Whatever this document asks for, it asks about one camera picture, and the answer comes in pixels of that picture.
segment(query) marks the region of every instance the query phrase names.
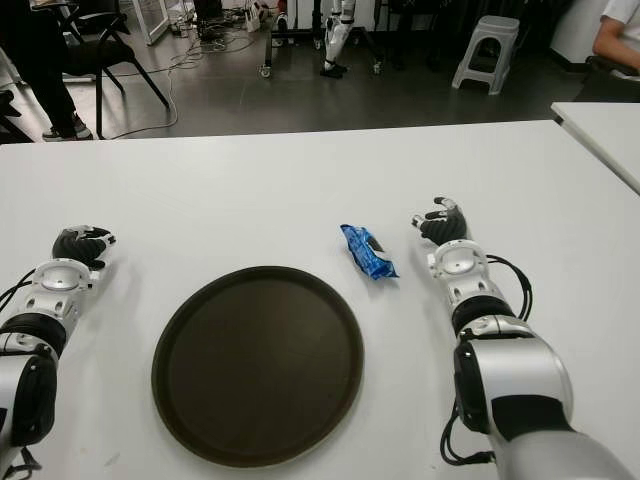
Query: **black pants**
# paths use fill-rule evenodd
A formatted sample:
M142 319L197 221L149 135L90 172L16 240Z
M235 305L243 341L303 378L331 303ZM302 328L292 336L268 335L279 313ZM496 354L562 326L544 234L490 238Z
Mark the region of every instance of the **black pants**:
M593 71L584 81L574 102L640 102L640 82L613 77L603 71Z
M33 90L53 127L63 137L74 136L76 107L62 82L65 50L59 43L57 24L47 17L32 17L37 16L21 21L19 26L6 28L0 46Z

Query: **white shirt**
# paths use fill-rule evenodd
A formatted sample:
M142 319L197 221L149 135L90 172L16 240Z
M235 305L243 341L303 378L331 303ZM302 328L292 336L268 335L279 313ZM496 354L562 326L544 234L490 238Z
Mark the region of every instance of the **white shirt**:
M640 0L609 0L602 15L624 23L620 40L640 52Z

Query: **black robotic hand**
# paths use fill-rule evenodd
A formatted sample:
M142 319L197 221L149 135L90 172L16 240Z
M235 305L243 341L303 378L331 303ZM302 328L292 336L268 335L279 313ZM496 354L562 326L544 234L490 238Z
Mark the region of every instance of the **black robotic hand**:
M445 210L429 212L424 218L416 215L411 222L420 229L422 238L428 238L438 246L451 240L467 239L467 221L456 202L445 197L436 197L433 201Z
M104 268L104 262L97 258L116 238L103 228L82 225L65 228L53 244L53 258L70 258L84 263L92 270Z

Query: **white tabletop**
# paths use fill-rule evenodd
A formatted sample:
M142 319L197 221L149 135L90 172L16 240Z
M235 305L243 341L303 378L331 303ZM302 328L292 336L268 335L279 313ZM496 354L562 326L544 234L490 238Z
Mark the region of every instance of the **white tabletop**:
M63 226L118 237L110 280L61 360L56 423L33 448L40 478L495 479L494 466L450 467L438 451L454 338L409 222L440 194L460 203L488 253L529 275L530 322L573 380L574 428L640 476L640 199L551 121L5 146L0 165L0 285L46 259ZM365 278L345 222L367 226L401 278ZM237 470L170 436L150 372L181 303L252 265L331 284L358 318L365 369L349 417L315 450ZM515 278L493 271L519 309ZM454 444L488 447L460 426Z
M554 103L563 127L640 195L637 103Z

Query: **brown tray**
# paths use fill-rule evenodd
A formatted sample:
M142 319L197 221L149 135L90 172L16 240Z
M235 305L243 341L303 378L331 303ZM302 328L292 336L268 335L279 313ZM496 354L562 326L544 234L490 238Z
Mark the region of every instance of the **brown tray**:
M333 430L364 352L346 302L292 268L226 275L189 298L153 359L158 412L193 453L234 467L289 460Z

